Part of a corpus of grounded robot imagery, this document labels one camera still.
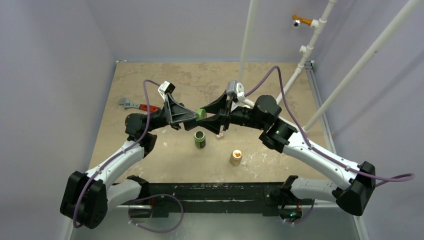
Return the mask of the green bottle cap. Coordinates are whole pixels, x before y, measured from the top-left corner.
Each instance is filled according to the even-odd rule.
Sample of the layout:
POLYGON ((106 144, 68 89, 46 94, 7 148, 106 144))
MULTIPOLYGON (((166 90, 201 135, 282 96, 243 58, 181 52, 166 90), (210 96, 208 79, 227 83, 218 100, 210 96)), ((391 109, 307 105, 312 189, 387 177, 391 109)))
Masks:
POLYGON ((204 108, 199 108, 196 111, 196 113, 197 113, 196 121, 200 121, 200 120, 207 118, 207 111, 204 108))

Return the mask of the green pill bottle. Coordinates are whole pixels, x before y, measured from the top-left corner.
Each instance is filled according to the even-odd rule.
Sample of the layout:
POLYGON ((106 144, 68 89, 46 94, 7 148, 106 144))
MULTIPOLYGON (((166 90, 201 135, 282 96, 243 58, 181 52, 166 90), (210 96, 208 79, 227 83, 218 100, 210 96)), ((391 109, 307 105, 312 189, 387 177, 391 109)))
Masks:
POLYGON ((203 131, 198 130, 195 132, 194 143, 198 149, 203 149, 206 146, 206 135, 203 131))

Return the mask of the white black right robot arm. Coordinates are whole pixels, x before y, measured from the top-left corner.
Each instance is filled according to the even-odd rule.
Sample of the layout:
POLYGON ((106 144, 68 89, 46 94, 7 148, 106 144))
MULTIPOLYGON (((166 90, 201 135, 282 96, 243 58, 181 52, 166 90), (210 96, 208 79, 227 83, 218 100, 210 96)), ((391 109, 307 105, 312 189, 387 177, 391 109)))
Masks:
POLYGON ((365 161, 357 163, 342 158, 308 140, 305 133, 279 118, 282 108, 271 95, 261 95, 252 108, 237 106, 226 93, 203 107, 211 116, 188 123, 190 129, 202 127, 218 134, 229 125, 261 130, 259 140, 269 149, 291 156, 314 168, 329 179, 334 188, 315 193, 305 190, 307 199, 336 203, 345 212, 362 216, 376 188, 376 168, 365 161))

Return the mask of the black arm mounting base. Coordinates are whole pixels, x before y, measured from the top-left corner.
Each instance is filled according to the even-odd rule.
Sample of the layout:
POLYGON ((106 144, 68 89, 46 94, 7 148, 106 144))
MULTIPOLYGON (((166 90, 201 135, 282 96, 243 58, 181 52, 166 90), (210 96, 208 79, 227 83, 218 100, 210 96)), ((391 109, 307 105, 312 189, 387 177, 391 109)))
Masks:
POLYGON ((261 214, 300 218, 312 199, 298 199, 284 182, 146 183, 140 196, 124 206, 152 210, 152 217, 170 213, 261 214))

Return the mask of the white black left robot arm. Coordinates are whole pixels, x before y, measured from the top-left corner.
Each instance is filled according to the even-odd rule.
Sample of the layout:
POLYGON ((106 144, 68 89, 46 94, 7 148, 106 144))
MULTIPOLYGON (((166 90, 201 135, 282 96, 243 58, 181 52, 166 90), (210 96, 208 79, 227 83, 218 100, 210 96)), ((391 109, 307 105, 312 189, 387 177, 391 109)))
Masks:
POLYGON ((125 118, 128 135, 123 145, 111 156, 86 172, 73 172, 66 183, 59 211, 70 218, 74 228, 96 228, 108 210, 125 202, 146 203, 149 191, 140 177, 131 176, 124 182, 115 181, 126 170, 144 159, 154 148, 157 135, 151 132, 180 124, 188 130, 194 127, 198 113, 175 102, 170 93, 164 95, 163 107, 154 112, 131 113, 125 118))

